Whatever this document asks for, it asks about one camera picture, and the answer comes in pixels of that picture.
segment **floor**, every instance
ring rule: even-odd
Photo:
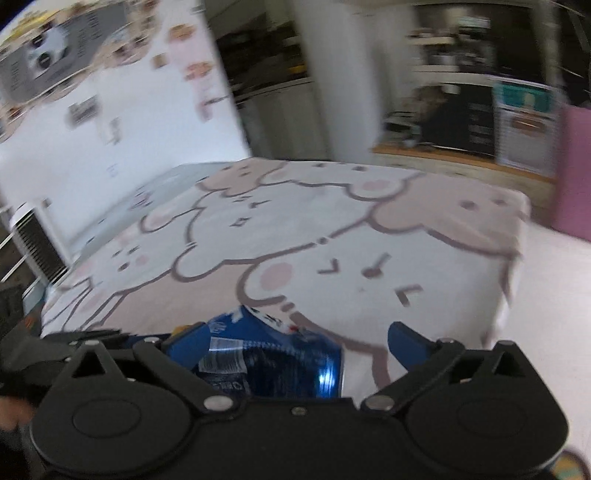
[[[591,243],[530,226],[504,336],[519,344],[562,406],[569,445],[591,460]]]

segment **blue snack package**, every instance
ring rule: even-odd
[[[207,327],[175,343],[167,355],[224,393],[340,395],[343,352],[327,337],[245,306],[210,320]]]

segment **bed sheet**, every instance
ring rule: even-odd
[[[471,348],[496,339],[514,295],[528,199],[400,168],[250,158],[156,207],[48,298],[43,333],[169,332],[261,309],[345,351],[343,395],[405,373],[402,321]]]

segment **cartoon print bedding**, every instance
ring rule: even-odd
[[[244,304],[338,341],[343,395],[361,399],[405,372],[387,350],[394,321],[472,348],[498,337],[529,208],[466,178],[250,158],[75,269],[48,299],[43,332],[169,332]]]

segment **silver screw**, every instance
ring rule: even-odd
[[[230,397],[225,395],[214,395],[206,398],[203,406],[211,411],[226,411],[234,406],[234,402]]]
[[[308,409],[306,407],[293,407],[291,409],[291,414],[294,417],[303,417],[308,413]]]
[[[387,395],[373,395],[365,400],[370,410],[389,411],[394,408],[394,400]]]

